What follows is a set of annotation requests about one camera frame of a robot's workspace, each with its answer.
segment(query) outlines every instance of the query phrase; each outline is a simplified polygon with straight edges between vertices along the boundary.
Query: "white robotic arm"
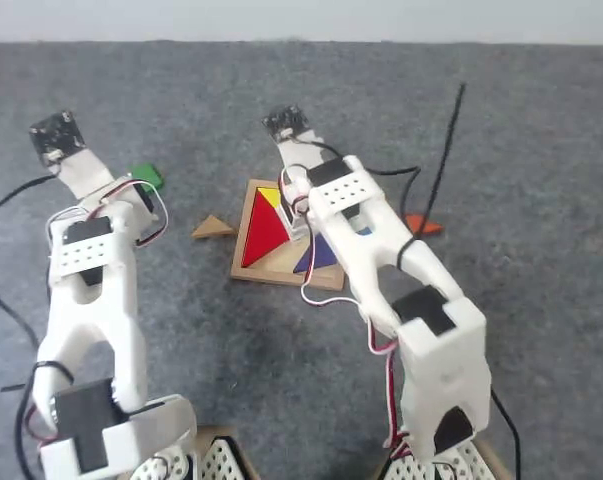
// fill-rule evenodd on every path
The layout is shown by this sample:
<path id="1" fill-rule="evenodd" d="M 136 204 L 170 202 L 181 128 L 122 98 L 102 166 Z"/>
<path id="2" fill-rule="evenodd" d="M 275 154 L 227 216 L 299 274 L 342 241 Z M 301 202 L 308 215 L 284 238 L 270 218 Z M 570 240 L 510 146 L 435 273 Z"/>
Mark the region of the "white robotic arm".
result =
<path id="1" fill-rule="evenodd" d="M 91 345 L 107 342 L 115 363 L 113 379 L 79 386 L 57 369 L 36 370 L 35 404 L 57 432 L 41 448 L 41 460 L 48 479 L 110 478 L 196 434 L 185 398 L 146 403 L 134 251 L 156 238 L 159 231 L 146 240 L 141 235 L 158 217 L 138 188 L 143 182 L 115 180 L 85 148 L 70 112 L 33 125 L 30 133 L 42 162 L 80 199 L 46 228 L 52 247 L 50 317 L 37 360 L 58 362 L 74 373 Z"/>
<path id="2" fill-rule="evenodd" d="M 290 202 L 307 197 L 307 219 L 348 275 L 362 318 L 398 339 L 410 450 L 429 461 L 470 440 L 489 417 L 484 315 L 424 242 L 413 241 L 398 259 L 412 234 L 357 157 L 324 161 L 330 148 L 296 106 L 275 110 L 263 123 L 290 178 L 282 195 Z M 282 208 L 292 238 L 307 230 L 291 208 Z M 377 270 L 384 265 L 399 265 L 424 287 L 390 305 L 378 286 Z"/>

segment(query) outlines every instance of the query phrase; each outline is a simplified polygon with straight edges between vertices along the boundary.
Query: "wooden triangle piece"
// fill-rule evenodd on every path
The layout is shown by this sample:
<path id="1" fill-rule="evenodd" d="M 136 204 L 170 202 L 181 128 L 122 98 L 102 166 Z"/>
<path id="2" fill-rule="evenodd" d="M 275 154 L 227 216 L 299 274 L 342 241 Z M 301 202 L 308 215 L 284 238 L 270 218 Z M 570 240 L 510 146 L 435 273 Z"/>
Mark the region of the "wooden triangle piece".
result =
<path id="1" fill-rule="evenodd" d="M 405 216 L 406 222 L 408 222 L 408 227 L 412 233 L 416 233 L 419 228 L 421 228 L 421 222 L 423 221 L 423 215 L 419 215 L 416 213 L 410 213 Z M 443 231 L 443 225 L 431 221 L 427 221 L 425 224 L 425 228 L 423 229 L 424 235 L 435 235 L 437 233 L 441 233 Z"/>
<path id="2" fill-rule="evenodd" d="M 234 235 L 234 228 L 225 224 L 214 215 L 208 215 L 201 225 L 199 225 L 193 232 L 192 238 L 207 238 L 216 237 L 219 235 Z"/>
<path id="3" fill-rule="evenodd" d="M 310 245 L 310 238 L 307 235 L 298 240 L 291 240 L 261 257 L 250 265 L 250 268 L 292 273 L 295 265 L 299 263 L 299 258 L 308 249 L 308 245 Z"/>

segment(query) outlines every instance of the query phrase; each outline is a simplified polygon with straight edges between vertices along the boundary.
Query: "orange triangle piece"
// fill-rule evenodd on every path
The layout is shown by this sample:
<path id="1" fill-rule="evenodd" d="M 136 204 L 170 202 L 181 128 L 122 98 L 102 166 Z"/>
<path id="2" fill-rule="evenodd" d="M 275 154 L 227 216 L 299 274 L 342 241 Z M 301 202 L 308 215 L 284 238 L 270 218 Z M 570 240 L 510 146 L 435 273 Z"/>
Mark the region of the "orange triangle piece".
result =
<path id="1" fill-rule="evenodd" d="M 254 195 L 252 216 L 241 266 L 249 267 L 288 240 L 288 232 L 285 231 L 277 212 L 268 200 L 257 191 Z"/>
<path id="2" fill-rule="evenodd" d="M 207 238 L 218 235 L 234 235 L 234 228 L 226 225 L 224 222 L 219 220 L 214 215 L 208 215 L 201 225 L 199 225 L 193 232 L 192 238 Z"/>
<path id="3" fill-rule="evenodd" d="M 410 227 L 410 231 L 413 233 L 418 231 L 421 228 L 421 222 L 423 221 L 423 215 L 419 215 L 417 213 L 409 213 L 405 216 L 406 222 L 408 222 L 408 227 Z M 424 235 L 435 235 L 437 233 L 441 233 L 443 231 L 443 225 L 431 221 L 427 221 L 425 224 L 425 228 L 423 229 Z"/>

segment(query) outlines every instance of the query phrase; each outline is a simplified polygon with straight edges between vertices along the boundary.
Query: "red and white wire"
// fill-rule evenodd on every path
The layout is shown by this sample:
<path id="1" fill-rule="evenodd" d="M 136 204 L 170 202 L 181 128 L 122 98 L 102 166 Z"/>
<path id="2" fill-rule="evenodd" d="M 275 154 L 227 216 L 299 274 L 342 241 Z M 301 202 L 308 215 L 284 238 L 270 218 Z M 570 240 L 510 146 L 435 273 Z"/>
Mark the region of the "red and white wire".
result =
<path id="1" fill-rule="evenodd" d="M 163 214 L 164 214 L 163 225 L 157 231 L 155 231 L 154 233 L 150 234 L 149 236 L 147 236 L 146 238 L 144 238 L 142 240 L 137 240 L 137 247 L 145 247 L 146 245 L 149 245 L 150 243 L 152 243 L 154 240 L 156 240 L 157 238 L 159 238 L 161 235 L 163 235 L 165 233 L 165 231 L 168 229 L 168 224 L 170 221 L 170 215 L 168 214 L 168 208 L 165 206 L 165 203 L 163 202 L 163 198 L 161 198 L 161 195 L 159 195 L 159 192 L 157 191 L 156 187 L 154 185 L 152 185 L 150 182 L 146 182 L 145 180 L 127 180 L 127 181 L 117 185 L 112 190 L 109 190 L 108 192 L 103 194 L 103 196 L 99 200 L 99 206 L 90 212 L 90 214 L 88 215 L 88 219 L 95 218 L 101 212 L 101 210 L 103 210 L 103 208 L 107 205 L 107 200 L 109 197 L 111 197 L 112 195 L 116 195 L 117 193 L 121 193 L 126 188 L 134 186 L 134 185 L 147 185 L 148 187 L 150 187 L 152 189 L 152 191 L 154 192 L 157 200 L 159 200 L 159 203 L 161 204 L 161 208 L 163 209 Z"/>
<path id="2" fill-rule="evenodd" d="M 31 405 L 23 419 L 23 426 L 25 427 L 26 432 L 28 432 L 28 435 L 30 435 L 35 440 L 38 440 L 39 442 L 41 442 L 41 446 L 44 446 L 44 445 L 47 445 L 48 443 L 56 440 L 57 436 L 51 435 L 51 436 L 46 437 L 43 435 L 39 435 L 32 429 L 32 426 L 30 425 L 30 423 L 32 422 L 32 417 L 34 416 L 34 413 L 36 411 L 37 411 L 36 405 Z"/>
<path id="3" fill-rule="evenodd" d="M 308 220 L 307 213 L 303 215 L 303 219 L 305 220 L 306 225 L 308 226 L 308 234 L 310 235 L 310 257 L 308 258 L 308 269 L 305 272 L 305 277 L 303 279 L 303 284 L 301 285 L 301 298 L 303 301 L 313 307 L 325 307 L 326 305 L 330 305 L 331 303 L 337 302 L 347 302 L 360 307 L 361 304 L 352 297 L 331 297 L 325 300 L 312 300 L 308 298 L 305 293 L 305 289 L 310 282 L 312 281 L 312 273 L 314 272 L 314 260 L 316 257 L 316 240 L 314 238 L 314 232 L 312 231 L 312 227 L 310 226 L 310 221 Z"/>
<path id="4" fill-rule="evenodd" d="M 328 298 L 326 300 L 312 300 L 312 299 L 308 298 L 308 296 L 306 295 L 305 289 L 312 281 L 312 274 L 314 272 L 314 262 L 315 262 L 315 258 L 316 258 L 316 240 L 314 237 L 314 232 L 312 230 L 312 226 L 310 225 L 310 221 L 308 220 L 308 211 L 307 210 L 305 210 L 305 211 L 298 210 L 298 204 L 302 200 L 307 199 L 307 196 L 300 195 L 297 198 L 295 198 L 294 200 L 292 200 L 292 202 L 290 202 L 285 197 L 285 195 L 283 193 L 285 173 L 286 173 L 286 168 L 283 168 L 283 170 L 281 170 L 281 174 L 279 175 L 279 178 L 278 178 L 278 186 L 279 186 L 279 192 L 281 193 L 281 199 L 292 209 L 292 211 L 295 215 L 301 215 L 303 217 L 303 219 L 308 227 L 308 235 L 310 236 L 310 248 L 309 248 L 310 256 L 308 258 L 308 269 L 305 273 L 305 276 L 303 279 L 303 284 L 301 285 L 301 298 L 303 298 L 303 300 L 307 304 L 312 305 L 314 307 L 325 307 L 326 305 L 330 305 L 331 303 L 336 303 L 336 302 L 352 303 L 352 304 L 356 305 L 357 307 L 359 307 L 359 311 L 360 311 L 360 313 L 362 313 L 361 309 L 360 309 L 361 303 L 351 297 L 332 297 L 332 298 Z M 389 432 L 388 432 L 388 438 L 385 440 L 383 445 L 385 448 L 392 448 L 395 445 L 397 445 L 397 442 L 399 442 L 396 449 L 393 451 L 393 454 L 401 455 L 401 456 L 398 456 L 397 458 L 402 458 L 402 456 L 405 456 L 405 455 L 409 454 L 410 452 L 409 452 L 409 450 L 407 450 L 407 448 L 408 448 L 407 444 L 404 443 L 404 440 L 402 438 L 403 435 L 407 435 L 407 434 L 399 434 L 399 432 L 398 432 L 397 409 L 396 409 L 396 401 L 394 398 L 393 359 L 394 359 L 394 351 L 397 348 L 398 341 L 396 339 L 390 340 L 387 344 L 385 344 L 381 347 L 377 347 L 376 332 L 375 332 L 374 326 L 372 325 L 372 321 L 369 318 L 366 318 L 365 320 L 368 325 L 368 349 L 370 350 L 370 352 L 373 355 L 379 355 L 379 356 L 385 355 L 386 356 L 386 363 L 385 363 L 386 406 L 387 406 L 387 412 L 388 412 Z"/>

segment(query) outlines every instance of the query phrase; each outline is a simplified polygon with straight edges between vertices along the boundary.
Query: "wooden tangram board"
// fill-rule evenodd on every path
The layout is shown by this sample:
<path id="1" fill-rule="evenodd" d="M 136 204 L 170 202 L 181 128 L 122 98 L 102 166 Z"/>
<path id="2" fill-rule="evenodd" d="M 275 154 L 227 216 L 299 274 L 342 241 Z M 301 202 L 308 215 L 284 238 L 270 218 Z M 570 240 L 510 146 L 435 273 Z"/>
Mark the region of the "wooden tangram board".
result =
<path id="1" fill-rule="evenodd" d="M 237 245 L 232 259 L 230 276 L 240 280 L 255 282 L 275 283 L 281 285 L 301 285 L 303 273 L 294 273 L 295 267 L 308 250 L 310 239 L 303 237 L 291 241 L 287 234 L 283 237 L 280 220 L 274 219 L 275 207 L 278 202 L 276 182 L 267 180 L 250 180 L 243 204 L 241 225 Z M 261 231 L 255 231 L 255 226 L 263 226 Z M 255 242 L 254 239 L 263 235 L 263 241 Z M 248 239 L 252 244 L 246 250 Z M 244 266 L 249 257 L 249 265 Z M 342 290 L 345 274 L 340 265 L 334 264 L 316 268 L 312 275 L 310 285 L 326 290 Z"/>

